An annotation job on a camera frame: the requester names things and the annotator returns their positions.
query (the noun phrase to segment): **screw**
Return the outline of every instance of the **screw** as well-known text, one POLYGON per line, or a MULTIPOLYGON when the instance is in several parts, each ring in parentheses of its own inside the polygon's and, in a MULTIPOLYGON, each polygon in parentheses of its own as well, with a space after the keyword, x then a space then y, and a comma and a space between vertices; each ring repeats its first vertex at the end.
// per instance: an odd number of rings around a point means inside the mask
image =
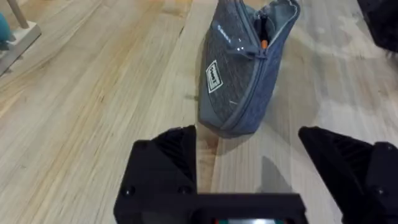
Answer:
POLYGON ((123 187, 121 193, 125 197, 131 197, 136 193, 136 188, 134 186, 123 187))

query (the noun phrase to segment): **wooden floor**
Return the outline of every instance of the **wooden floor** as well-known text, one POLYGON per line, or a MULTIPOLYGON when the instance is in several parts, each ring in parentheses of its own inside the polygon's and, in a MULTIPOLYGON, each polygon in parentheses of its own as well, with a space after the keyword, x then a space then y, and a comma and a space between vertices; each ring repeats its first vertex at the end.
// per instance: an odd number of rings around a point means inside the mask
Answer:
MULTIPOLYGON (((197 124, 216 0, 20 4, 43 34, 0 77, 0 223, 115 223, 133 142, 197 124)), ((300 5, 258 132, 222 140, 197 124, 200 191, 294 191, 310 223, 340 223, 297 131, 398 145, 398 59, 374 46, 355 0, 300 5)))

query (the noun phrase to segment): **zipper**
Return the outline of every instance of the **zipper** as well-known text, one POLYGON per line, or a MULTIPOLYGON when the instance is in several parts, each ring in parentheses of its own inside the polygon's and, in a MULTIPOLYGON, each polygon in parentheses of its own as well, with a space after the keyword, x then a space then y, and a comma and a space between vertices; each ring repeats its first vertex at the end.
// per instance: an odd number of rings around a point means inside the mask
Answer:
MULTIPOLYGON (((246 11, 246 6, 244 5, 242 0, 234 0, 235 5, 236 5, 236 9, 238 10, 238 14, 244 24, 244 27, 246 28, 247 33, 249 34, 249 38, 252 41, 253 44, 255 44, 256 47, 258 47, 260 53, 262 56, 264 56, 264 58, 259 59, 259 65, 257 68, 257 72, 255 74, 254 77, 254 83, 252 84, 252 88, 248 94, 247 99, 251 99, 253 94, 254 94, 254 90, 257 88, 258 85, 258 80, 260 79, 260 76, 262 74, 262 71, 264 70, 264 65, 266 64, 266 60, 267 60, 267 54, 268 54, 268 48, 266 49, 262 49, 261 48, 261 42, 260 42, 260 38, 257 36, 256 31, 254 30, 253 26, 250 25, 249 23, 249 15, 248 12, 246 11)), ((234 119, 233 122, 231 122, 230 125, 228 125, 227 127, 225 127, 225 129, 229 128, 229 129, 233 129, 236 127, 236 125, 238 125, 240 118, 242 117, 242 115, 246 112, 246 110, 248 109, 250 100, 246 100, 244 102, 243 107, 240 109, 239 114, 237 114, 236 118, 234 119)))

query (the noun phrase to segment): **display screen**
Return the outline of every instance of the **display screen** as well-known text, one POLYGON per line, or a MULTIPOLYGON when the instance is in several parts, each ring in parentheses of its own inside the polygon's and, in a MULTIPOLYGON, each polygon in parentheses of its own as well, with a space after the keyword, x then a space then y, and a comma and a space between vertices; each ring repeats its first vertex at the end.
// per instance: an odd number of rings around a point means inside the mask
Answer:
POLYGON ((285 224, 283 220, 272 219, 229 219, 229 220, 216 220, 215 224, 285 224))

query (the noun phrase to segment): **zipper track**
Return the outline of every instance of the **zipper track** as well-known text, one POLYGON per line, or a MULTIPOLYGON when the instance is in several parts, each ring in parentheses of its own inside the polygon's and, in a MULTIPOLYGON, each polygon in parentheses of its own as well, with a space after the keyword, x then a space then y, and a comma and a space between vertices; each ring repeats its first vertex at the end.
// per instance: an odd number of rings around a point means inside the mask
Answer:
MULTIPOLYGON (((254 31, 253 26, 251 26, 249 24, 249 22, 248 22, 249 21, 249 16, 247 14, 246 9, 243 8, 243 7, 246 7, 246 6, 242 2, 242 0, 236 0, 235 3, 236 3, 236 8, 238 10, 238 14, 239 14, 239 16, 240 16, 240 18, 241 18, 241 20, 242 20, 247 32, 248 32, 248 34, 249 34, 249 37, 251 38, 252 42, 254 42, 254 44, 256 44, 257 47, 260 47, 260 39, 257 36, 256 32, 254 31)), ((241 110, 239 111, 239 114, 236 116, 235 121, 233 121, 228 127, 226 127, 228 129, 234 129, 239 124, 239 121, 241 120, 242 116, 248 110, 248 106, 249 106, 249 103, 251 101, 251 98, 253 97, 254 90, 257 88, 258 80, 259 80, 259 78, 261 76, 261 73, 262 73, 262 71, 264 69, 263 67, 264 67, 264 64, 266 63, 266 59, 258 59, 257 58, 255 60, 259 60, 259 62, 258 62, 259 65, 258 65, 258 68, 257 68, 257 72, 255 74, 255 77, 254 77, 253 86, 252 86, 252 88, 250 90, 250 93, 248 94, 248 97, 247 97, 247 99, 249 99, 249 100, 246 100, 244 102, 244 105, 241 108, 241 110)))

